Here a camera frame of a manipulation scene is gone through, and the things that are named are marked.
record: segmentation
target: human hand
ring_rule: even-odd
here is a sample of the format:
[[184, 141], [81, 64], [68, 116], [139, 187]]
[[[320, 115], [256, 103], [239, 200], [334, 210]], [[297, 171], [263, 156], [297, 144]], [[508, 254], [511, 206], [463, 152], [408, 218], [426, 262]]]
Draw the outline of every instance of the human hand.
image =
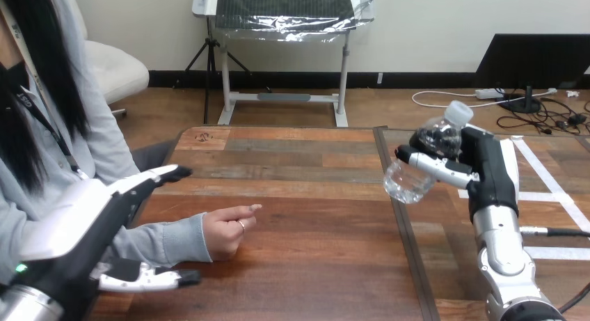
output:
[[256, 226], [254, 214], [260, 208], [262, 205], [238, 206], [204, 215], [203, 234], [212, 260], [229, 260], [234, 257], [244, 234]]

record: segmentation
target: water bottle cap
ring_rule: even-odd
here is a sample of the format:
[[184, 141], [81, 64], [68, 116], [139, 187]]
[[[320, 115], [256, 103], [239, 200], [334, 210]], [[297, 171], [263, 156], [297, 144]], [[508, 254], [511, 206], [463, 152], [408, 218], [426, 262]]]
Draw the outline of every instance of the water bottle cap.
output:
[[452, 101], [445, 111], [445, 119], [461, 127], [469, 123], [471, 118], [473, 118], [473, 110], [458, 100]]

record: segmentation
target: robotic hand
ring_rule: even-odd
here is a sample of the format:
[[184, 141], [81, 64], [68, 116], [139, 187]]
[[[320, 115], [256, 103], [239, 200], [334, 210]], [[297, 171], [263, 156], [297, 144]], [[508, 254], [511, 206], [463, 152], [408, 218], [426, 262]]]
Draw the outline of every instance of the robotic hand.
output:
[[463, 128], [461, 140], [459, 162], [407, 145], [399, 146], [395, 155], [436, 180], [467, 189], [479, 271], [490, 288], [486, 299], [490, 321], [565, 320], [536, 285], [534, 261], [523, 249], [512, 142], [498, 141], [471, 125]]
[[105, 186], [71, 185], [54, 210], [22, 242], [22, 263], [0, 300], [2, 321], [79, 320], [97, 290], [172, 290], [200, 282], [197, 271], [173, 271], [134, 260], [100, 260], [139, 204], [157, 187], [191, 174], [163, 166]]

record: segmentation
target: monitor stand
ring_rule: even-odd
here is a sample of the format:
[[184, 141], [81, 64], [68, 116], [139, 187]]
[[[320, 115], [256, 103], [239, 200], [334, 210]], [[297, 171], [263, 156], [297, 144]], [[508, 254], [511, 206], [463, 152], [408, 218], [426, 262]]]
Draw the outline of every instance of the monitor stand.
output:
[[[506, 100], [513, 100], [522, 97], [521, 94], [505, 94], [503, 98], [496, 98], [496, 102], [504, 102]], [[541, 110], [541, 102], [533, 97], [532, 86], [527, 86], [527, 93], [524, 100], [517, 100], [516, 102], [505, 102], [499, 104], [508, 111], [515, 113], [537, 113]]]

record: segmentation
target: white tape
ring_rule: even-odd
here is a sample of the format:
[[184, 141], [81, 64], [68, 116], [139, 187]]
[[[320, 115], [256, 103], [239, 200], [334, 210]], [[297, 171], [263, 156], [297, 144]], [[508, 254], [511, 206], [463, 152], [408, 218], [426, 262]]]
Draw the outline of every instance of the white tape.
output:
[[590, 260], [588, 248], [526, 246], [525, 251], [536, 260]]
[[590, 231], [590, 221], [588, 221], [588, 218], [586, 218], [584, 213], [580, 211], [573, 199], [559, 186], [559, 183], [557, 183], [547, 168], [545, 168], [541, 161], [539, 161], [531, 148], [529, 148], [522, 138], [513, 137], [512, 141], [518, 150], [523, 154], [525, 159], [527, 159], [537, 175], [539, 175], [543, 183], [547, 185], [549, 191], [551, 191], [554, 194], [553, 196], [561, 203], [561, 206], [564, 207], [575, 224], [577, 224], [580, 229], [585, 230], [586, 232]]
[[[467, 190], [458, 191], [459, 198], [469, 199], [469, 194], [467, 193]], [[518, 194], [518, 201], [543, 201], [549, 203], [559, 203], [559, 198], [556, 196], [556, 194], [551, 194], [549, 192], [520, 192]]]

